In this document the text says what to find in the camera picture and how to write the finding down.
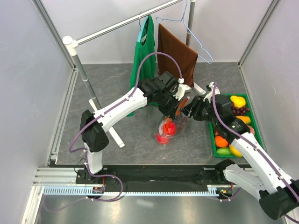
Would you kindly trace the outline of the clear zip top bag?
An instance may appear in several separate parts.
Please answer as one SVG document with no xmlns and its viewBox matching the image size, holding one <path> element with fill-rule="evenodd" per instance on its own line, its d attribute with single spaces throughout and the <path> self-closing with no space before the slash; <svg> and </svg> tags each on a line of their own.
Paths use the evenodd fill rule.
<svg viewBox="0 0 299 224">
<path fill-rule="evenodd" d="M 161 145 L 166 145 L 173 138 L 178 138 L 186 127 L 188 118 L 181 112 L 181 109 L 190 100 L 190 97 L 186 97 L 180 101 L 178 109 L 175 114 L 175 119 L 163 116 L 158 126 L 157 132 L 154 136 L 156 141 Z"/>
</svg>

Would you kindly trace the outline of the red tomato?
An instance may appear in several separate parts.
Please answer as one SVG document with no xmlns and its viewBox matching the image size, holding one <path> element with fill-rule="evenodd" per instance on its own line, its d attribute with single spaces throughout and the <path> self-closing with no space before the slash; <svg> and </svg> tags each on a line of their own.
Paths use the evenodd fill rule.
<svg viewBox="0 0 299 224">
<path fill-rule="evenodd" d="M 168 136 L 174 136 L 176 133 L 176 125 L 170 121 L 162 124 L 162 133 Z"/>
</svg>

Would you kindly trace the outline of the red apple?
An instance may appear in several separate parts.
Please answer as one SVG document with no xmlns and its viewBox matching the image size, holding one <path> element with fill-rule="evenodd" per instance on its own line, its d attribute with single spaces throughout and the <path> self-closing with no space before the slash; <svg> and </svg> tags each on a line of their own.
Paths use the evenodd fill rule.
<svg viewBox="0 0 299 224">
<path fill-rule="evenodd" d="M 161 145 L 166 145 L 166 144 L 168 144 L 169 141 L 170 141 L 170 139 L 171 139 L 170 136 L 165 135 L 165 134 L 162 134 L 162 135 L 160 135 L 160 134 L 156 134 L 156 135 L 155 135 L 155 138 L 156 138 L 157 142 L 158 142 L 159 144 L 161 144 Z"/>
</svg>

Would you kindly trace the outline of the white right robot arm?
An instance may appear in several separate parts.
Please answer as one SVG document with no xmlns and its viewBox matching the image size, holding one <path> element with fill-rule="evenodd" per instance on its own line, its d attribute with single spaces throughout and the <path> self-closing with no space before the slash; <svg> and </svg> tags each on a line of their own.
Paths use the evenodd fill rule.
<svg viewBox="0 0 299 224">
<path fill-rule="evenodd" d="M 257 174 L 251 175 L 226 160 L 214 171 L 218 183 L 228 181 L 238 185 L 259 202 L 271 219 L 284 216 L 298 223 L 289 213 L 299 206 L 299 181 L 284 172 L 264 151 L 248 126 L 232 114 L 228 96 L 215 95 L 210 100 L 196 96 L 181 112 L 196 121 L 213 124 L 218 135 L 238 150 Z"/>
</svg>

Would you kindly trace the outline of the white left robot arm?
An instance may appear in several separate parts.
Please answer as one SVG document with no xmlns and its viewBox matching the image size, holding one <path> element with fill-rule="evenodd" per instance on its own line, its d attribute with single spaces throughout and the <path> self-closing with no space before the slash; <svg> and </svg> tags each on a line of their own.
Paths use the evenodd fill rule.
<svg viewBox="0 0 299 224">
<path fill-rule="evenodd" d="M 109 144 L 107 132 L 118 121 L 135 110 L 152 102 L 158 104 L 159 111 L 166 117 L 175 119 L 181 99 L 191 88 L 180 78 L 176 80 L 169 72 L 160 77 L 143 79 L 137 87 L 110 105 L 81 116 L 80 134 L 87 147 L 88 171 L 86 178 L 91 183 L 102 180 L 102 151 Z"/>
</svg>

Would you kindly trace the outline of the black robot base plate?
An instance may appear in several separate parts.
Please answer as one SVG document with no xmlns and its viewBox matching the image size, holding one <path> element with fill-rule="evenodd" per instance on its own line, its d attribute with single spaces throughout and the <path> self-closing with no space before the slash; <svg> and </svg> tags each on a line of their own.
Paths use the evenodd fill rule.
<svg viewBox="0 0 299 224">
<path fill-rule="evenodd" d="M 127 191 L 200 191 L 208 185 L 234 185 L 217 165 L 105 165 L 97 174 L 105 177 L 93 177 L 86 168 L 80 169 L 76 184 L 104 184 L 105 189 L 119 191 L 121 185 L 114 175 Z"/>
</svg>

